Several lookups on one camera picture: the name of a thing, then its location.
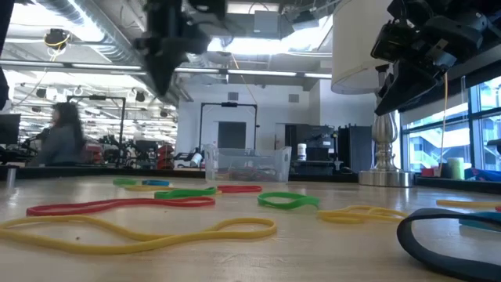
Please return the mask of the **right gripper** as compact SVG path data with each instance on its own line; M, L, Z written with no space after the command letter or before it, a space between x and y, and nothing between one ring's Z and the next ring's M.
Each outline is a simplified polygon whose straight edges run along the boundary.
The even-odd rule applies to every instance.
M463 63L482 51L486 17L415 17L418 29L414 63L396 62L386 75L375 114L398 110L441 82L441 69Z

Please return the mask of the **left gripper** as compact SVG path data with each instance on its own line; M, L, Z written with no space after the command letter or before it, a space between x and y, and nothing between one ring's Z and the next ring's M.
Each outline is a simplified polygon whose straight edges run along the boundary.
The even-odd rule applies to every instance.
M184 60L184 55L176 43L178 43L178 38L168 37L164 34L162 27L150 25L147 25L141 36L133 41L134 49L142 55L143 60L152 64L150 76L159 96L168 93L175 69Z

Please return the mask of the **long red rubber band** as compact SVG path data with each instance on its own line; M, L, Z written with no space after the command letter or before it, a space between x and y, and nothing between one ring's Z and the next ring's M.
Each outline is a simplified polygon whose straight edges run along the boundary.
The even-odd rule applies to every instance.
M198 208L215 205L212 197L187 197L178 199L128 198L104 201L90 201L73 204L39 205L26 209L28 216L87 215L104 212L113 208L131 206L166 206L177 208Z

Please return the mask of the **wide black rubber band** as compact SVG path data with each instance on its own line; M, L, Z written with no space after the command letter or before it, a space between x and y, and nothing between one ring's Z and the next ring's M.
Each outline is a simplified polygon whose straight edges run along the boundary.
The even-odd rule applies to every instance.
M429 270L467 282L501 282L501 266L463 258L441 255L426 249L413 234L413 223L432 219L476 219L470 213L461 213L441 208L421 208L403 219L396 235L401 247ZM479 218L482 222L496 223L492 219Z

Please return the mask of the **long yellow rubber band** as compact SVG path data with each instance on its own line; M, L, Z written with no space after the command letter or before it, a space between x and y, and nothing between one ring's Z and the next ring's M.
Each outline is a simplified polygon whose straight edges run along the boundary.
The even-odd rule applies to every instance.
M110 232L128 239L134 244L125 245L92 245L73 244L65 240L22 233L13 229L14 226L54 222L79 222L102 227ZM152 234L137 233L123 226L115 225L102 219L85 215L39 216L14 219L0 223L0 239L12 240L17 243L35 245L58 251L83 255L128 255L142 251L152 251L200 240L253 240L271 236L277 232L277 225L271 219L234 218L221 221L203 231L185 234Z

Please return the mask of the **clear plastic bin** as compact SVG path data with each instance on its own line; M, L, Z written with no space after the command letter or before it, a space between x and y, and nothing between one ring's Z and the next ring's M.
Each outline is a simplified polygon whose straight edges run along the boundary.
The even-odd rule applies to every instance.
M287 183L292 148L279 150L204 147L205 176L215 182Z

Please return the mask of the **long ceiling light strip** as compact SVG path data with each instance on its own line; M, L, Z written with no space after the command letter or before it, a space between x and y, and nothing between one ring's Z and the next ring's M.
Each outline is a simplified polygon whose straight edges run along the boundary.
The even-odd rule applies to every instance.
M32 61L32 60L5 60L0 59L0 65L7 67L44 67L44 68L63 68L63 69L82 69L94 71L146 71L144 67L133 65L113 65L100 63L70 63L70 62L52 62L52 61ZM226 69L215 68L194 68L177 67L177 73L186 74L228 74Z
M285 78L315 78L315 79L330 79L331 74L307 73L295 71L275 71L275 70L244 70L244 69L228 69L224 70L227 74L234 75L254 75L254 76L273 76Z

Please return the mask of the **white shade silver table lamp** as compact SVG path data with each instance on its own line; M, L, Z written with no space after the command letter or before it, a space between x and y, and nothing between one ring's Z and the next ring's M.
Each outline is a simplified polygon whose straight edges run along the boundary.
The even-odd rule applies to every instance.
M387 77L389 64L374 59L370 52L384 24L392 19L387 7L392 0L340 0L333 12L331 90L336 94L358 97L378 95ZM393 143L398 138L398 126L393 113L373 119L371 150L373 164L359 173L363 186L408 188L413 173L395 166Z

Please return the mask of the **red stacked bins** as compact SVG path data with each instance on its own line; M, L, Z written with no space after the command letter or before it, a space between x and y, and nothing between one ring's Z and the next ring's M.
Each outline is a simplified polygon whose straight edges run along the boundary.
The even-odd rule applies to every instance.
M157 169L170 170L174 168L174 148L171 144L161 146L157 151Z

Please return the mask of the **white ceiling box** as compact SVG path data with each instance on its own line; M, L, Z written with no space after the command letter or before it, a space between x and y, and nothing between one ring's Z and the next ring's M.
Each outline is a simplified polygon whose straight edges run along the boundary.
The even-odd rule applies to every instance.
M279 30L279 14L274 11L254 12L254 33L273 34Z

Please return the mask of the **person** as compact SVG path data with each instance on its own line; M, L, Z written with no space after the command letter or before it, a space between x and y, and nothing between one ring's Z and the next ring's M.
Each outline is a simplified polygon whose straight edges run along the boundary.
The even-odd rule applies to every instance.
M81 163L84 147L85 138L76 105L57 103L53 107L49 134L37 156L27 166L75 166Z

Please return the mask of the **blue item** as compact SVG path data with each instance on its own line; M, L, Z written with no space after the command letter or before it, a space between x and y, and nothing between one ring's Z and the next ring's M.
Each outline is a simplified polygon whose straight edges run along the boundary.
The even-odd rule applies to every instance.
M501 183L501 171L468 168L464 172L465 179L470 181Z

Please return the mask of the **black monitor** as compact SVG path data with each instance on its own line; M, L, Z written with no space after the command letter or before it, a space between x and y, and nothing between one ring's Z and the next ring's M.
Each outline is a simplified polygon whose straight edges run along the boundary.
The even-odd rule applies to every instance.
M17 144L20 118L20 114L0 114L0 145Z

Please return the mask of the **black metal gantry frame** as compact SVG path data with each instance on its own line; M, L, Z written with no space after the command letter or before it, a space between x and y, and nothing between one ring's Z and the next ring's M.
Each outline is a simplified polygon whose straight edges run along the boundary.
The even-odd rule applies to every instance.
M203 119L204 119L204 107L205 106L220 106L220 107L229 107L229 108L237 108L237 107L253 107L254 108L254 144L253 148L256 149L257 146L257 128L259 128L258 124L258 105L257 104L245 104L245 103L235 103L235 102L223 102L223 103L201 103L200 105L200 124L199 124L199 140L198 147L202 149L202 133L203 133Z
M120 100L122 105L119 107L119 110L121 110L121 119L120 119L120 131L119 131L119 136L118 136L118 149L119 149L119 154L117 158L117 162L115 164L116 168L119 168L121 165L122 161L122 152L121 152L121 147L123 144L122 138L123 138L123 133L124 133L124 117L125 117L125 108L126 108L126 98L124 97L116 97L116 96L106 96L106 95L88 95L88 96L76 96L76 95L71 95L67 96L66 100L67 102L70 102L72 99L78 99L79 101L82 99L89 99L89 100L96 100L96 101L105 101L107 99L110 100Z

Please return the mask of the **black aluminium table frame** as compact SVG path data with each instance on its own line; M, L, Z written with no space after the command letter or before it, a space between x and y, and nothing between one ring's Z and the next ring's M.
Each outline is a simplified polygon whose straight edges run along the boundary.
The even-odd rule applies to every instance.
M180 170L144 170L127 168L106 168L106 167L48 167L48 168L21 168L14 165L0 165L0 181L7 180L8 171L16 170L17 179L47 179L56 177L77 177L77 176L108 176L119 175L126 177L153 177L153 178L192 178L204 179L204 172L200 171L180 171ZM316 183L357 183L356 175L292 175L290 182L316 182ZM442 188L447 190L461 190L475 193L489 193L501 195L501 183L477 182L466 180L451 180L416 176L415 186L428 188Z

